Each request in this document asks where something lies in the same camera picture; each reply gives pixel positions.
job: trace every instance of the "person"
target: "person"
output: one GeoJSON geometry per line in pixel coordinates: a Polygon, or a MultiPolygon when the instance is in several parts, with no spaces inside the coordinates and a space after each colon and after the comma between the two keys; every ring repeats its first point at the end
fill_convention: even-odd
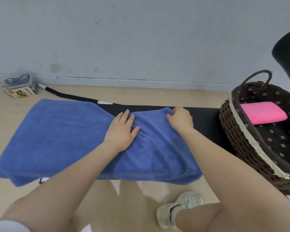
{"type": "MultiPolygon", "coordinates": [[[[139,127],[131,131],[135,117],[127,120],[128,114],[127,110],[112,121],[104,142],[96,149],[12,204],[0,218],[0,231],[63,231],[100,172],[138,134],[139,127]]],[[[175,203],[157,209],[162,228],[290,232],[290,201],[282,193],[193,129],[189,111],[176,107],[167,119],[186,141],[220,203],[203,205],[199,194],[184,192],[175,203]]]]}

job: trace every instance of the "person's left hand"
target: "person's left hand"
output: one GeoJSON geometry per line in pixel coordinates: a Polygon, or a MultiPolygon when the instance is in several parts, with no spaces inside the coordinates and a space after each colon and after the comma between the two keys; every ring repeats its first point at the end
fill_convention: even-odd
{"type": "Polygon", "coordinates": [[[131,145],[140,130],[140,127],[136,127],[131,132],[135,116],[132,114],[127,120],[128,115],[129,110],[126,110],[125,113],[120,112],[115,119],[113,119],[103,141],[116,148],[118,153],[124,151],[131,145]]]}

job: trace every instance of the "floor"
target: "floor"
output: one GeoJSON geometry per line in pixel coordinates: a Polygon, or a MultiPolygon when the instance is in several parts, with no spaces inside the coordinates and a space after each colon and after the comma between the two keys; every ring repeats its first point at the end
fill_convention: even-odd
{"type": "MultiPolygon", "coordinates": [[[[216,91],[64,85],[51,87],[63,93],[129,105],[219,108],[228,97],[228,92],[216,91]]],[[[29,109],[42,98],[63,100],[42,89],[36,96],[16,100],[0,88],[0,154],[29,109]]],[[[0,216],[12,202],[37,186],[38,181],[35,181],[16,188],[9,180],[0,179],[0,216]]],[[[174,201],[180,193],[187,190],[199,192],[205,203],[218,202],[204,177],[187,186],[158,182],[96,181],[78,208],[73,224],[77,231],[87,225],[94,232],[160,231],[155,218],[157,207],[174,201]]]]}

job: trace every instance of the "pink towel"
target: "pink towel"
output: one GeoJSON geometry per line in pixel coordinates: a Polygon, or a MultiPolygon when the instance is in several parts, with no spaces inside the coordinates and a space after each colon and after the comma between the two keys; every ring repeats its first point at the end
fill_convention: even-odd
{"type": "Polygon", "coordinates": [[[273,102],[244,103],[241,106],[253,125],[274,123],[288,118],[273,102]]]}

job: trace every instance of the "white baseboard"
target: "white baseboard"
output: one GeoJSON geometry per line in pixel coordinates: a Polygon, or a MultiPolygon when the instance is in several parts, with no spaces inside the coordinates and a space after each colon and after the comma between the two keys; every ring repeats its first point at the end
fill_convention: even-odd
{"type": "Polygon", "coordinates": [[[88,86],[112,86],[112,87],[136,87],[157,89],[188,89],[188,90],[211,90],[232,91],[235,84],[214,84],[197,82],[175,82],[154,80],[127,80],[127,79],[101,79],[85,77],[54,77],[35,76],[41,84],[54,85],[88,85],[88,86]]]}

